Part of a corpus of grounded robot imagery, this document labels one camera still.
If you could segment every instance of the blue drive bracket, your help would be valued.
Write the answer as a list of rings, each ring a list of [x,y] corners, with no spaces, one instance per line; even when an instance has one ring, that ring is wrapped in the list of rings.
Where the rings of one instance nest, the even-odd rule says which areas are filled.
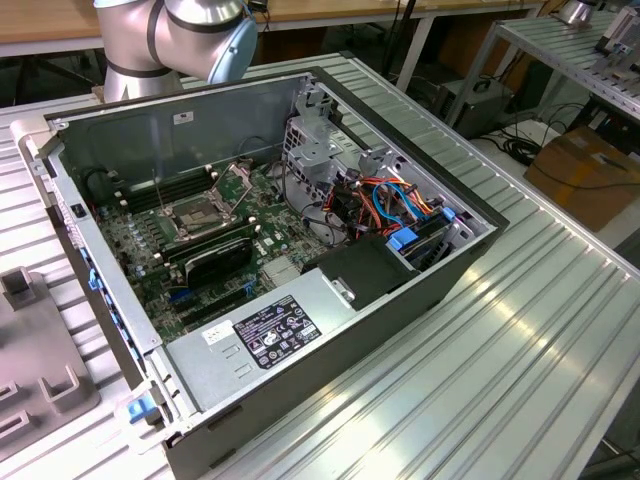
[[[417,239],[418,235],[416,235],[411,228],[404,227],[390,235],[389,245],[391,245],[394,250],[401,250],[406,245]]]
[[[158,407],[153,401],[153,398],[151,398],[151,394],[147,393],[129,403],[127,405],[127,411],[129,412],[129,423],[134,424],[139,420],[156,413],[158,411]]]

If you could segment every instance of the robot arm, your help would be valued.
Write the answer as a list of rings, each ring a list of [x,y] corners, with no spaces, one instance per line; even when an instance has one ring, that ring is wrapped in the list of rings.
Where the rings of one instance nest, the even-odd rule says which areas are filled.
[[[208,83],[238,79],[257,42],[242,0],[95,0],[108,61],[105,101],[181,88],[177,72]]]

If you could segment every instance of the cardboard box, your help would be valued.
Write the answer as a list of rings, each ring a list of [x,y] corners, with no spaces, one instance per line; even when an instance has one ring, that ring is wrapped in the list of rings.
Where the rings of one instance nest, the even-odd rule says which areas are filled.
[[[524,177],[596,232],[640,195],[640,164],[587,127],[551,141]]]

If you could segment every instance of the slotted aluminum surface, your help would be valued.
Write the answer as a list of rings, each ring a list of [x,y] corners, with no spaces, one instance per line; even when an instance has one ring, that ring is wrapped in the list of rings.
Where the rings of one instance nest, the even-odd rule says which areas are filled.
[[[442,304],[209,477],[575,478],[640,375],[637,271],[585,240],[577,225],[359,62],[328,55],[257,67],[248,76],[311,65],[324,67],[511,225]],[[70,101],[94,99],[31,109],[79,106]],[[11,146],[6,126],[20,113],[0,116],[0,269],[26,263],[45,272],[103,403],[1,464],[0,476],[170,478],[160,449],[132,453],[110,413],[127,387]],[[347,114],[345,122],[375,141],[355,118]]]
[[[552,17],[506,20],[498,25],[495,33],[640,119],[640,95],[630,93],[617,81],[604,78],[590,68],[604,56],[595,50],[595,45],[614,18],[611,12],[594,12],[591,28],[582,31]]]

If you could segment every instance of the blue clip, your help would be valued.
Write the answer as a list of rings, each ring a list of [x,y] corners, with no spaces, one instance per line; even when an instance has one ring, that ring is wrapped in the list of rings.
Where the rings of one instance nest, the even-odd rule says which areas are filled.
[[[91,290],[98,289],[98,274],[96,273],[96,269],[92,268],[89,270],[89,287]]]
[[[127,411],[129,412],[129,423],[134,424],[157,412],[158,407],[156,407],[156,403],[151,398],[151,394],[147,393],[127,405]]]
[[[416,235],[415,232],[411,230],[411,228],[404,227],[397,232],[393,232],[389,236],[389,244],[393,247],[394,250],[401,250],[403,247],[417,239],[418,235]]]
[[[442,214],[445,216],[447,220],[453,222],[453,219],[456,218],[456,212],[453,211],[453,208],[444,207],[442,209]]]

